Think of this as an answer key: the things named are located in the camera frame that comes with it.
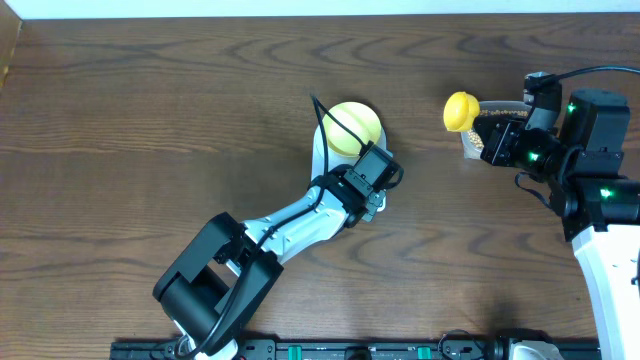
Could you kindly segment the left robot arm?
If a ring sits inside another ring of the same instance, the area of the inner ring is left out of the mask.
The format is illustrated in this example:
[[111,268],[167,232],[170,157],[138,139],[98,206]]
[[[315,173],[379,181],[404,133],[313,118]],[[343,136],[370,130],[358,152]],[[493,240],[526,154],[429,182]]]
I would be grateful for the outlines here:
[[196,234],[153,288],[180,329],[179,359],[230,359],[235,338],[284,270],[306,248],[371,221],[394,188],[389,176],[342,165],[316,177],[302,198],[262,218],[223,212]]

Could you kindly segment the yellow scoop cup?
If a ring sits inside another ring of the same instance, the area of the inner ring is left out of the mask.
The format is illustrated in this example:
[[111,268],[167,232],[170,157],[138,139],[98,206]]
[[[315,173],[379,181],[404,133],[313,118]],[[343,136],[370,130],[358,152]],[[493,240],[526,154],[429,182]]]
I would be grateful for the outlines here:
[[456,92],[449,97],[443,110],[445,128],[449,132],[467,132],[479,113],[479,101],[473,95]]

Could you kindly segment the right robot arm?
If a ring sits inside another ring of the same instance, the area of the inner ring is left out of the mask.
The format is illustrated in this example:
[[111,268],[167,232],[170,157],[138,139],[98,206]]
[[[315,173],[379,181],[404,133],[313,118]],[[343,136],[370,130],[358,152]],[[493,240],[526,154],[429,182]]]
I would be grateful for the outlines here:
[[630,119],[624,96],[580,89],[559,133],[511,115],[473,122],[483,161],[548,185],[544,204],[582,270],[605,359],[639,356],[639,184],[620,173]]

